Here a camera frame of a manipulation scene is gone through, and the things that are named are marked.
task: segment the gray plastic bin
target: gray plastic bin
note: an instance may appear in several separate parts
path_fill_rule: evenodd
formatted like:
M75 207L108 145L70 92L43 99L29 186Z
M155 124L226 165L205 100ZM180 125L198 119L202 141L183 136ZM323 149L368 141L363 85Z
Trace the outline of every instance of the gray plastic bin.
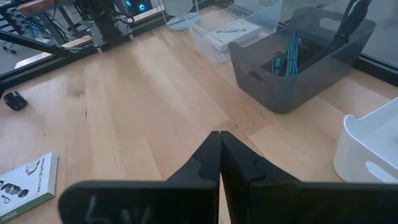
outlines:
M342 17L338 12L305 7L294 12L287 27L248 47L230 43L238 86L269 110L288 113L341 80L349 74L372 35L375 22L365 19L347 44L296 76L278 77L269 72L269 67L276 52L286 51L291 32L296 30L302 46L316 52L333 40Z

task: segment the white container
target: white container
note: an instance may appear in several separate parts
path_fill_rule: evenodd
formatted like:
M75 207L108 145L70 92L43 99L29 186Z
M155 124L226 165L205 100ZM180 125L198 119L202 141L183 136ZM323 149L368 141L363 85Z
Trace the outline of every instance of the white container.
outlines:
M345 117L334 167L347 182L398 183L398 98L361 119Z
M226 9L201 16L199 22L189 22L195 47L210 60L221 63L229 60L228 44L237 42L243 47L274 33L278 28L283 0L235 0Z

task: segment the clear plastic container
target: clear plastic container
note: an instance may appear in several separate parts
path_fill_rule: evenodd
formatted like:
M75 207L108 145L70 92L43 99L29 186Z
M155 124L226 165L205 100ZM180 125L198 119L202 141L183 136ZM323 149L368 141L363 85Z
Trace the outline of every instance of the clear plastic container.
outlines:
M310 53L326 47L334 38L343 15L315 7L294 12L288 26L243 47L228 45L238 86L275 113L288 113L341 80L351 70L368 42L376 24L365 19L350 36L348 43L292 77L271 74L276 52L286 52L289 35L299 33L301 45Z
M195 47L210 60L229 60L228 44L235 41L248 46L274 33L278 28L283 0L235 0L221 11L200 16L199 22L189 22Z

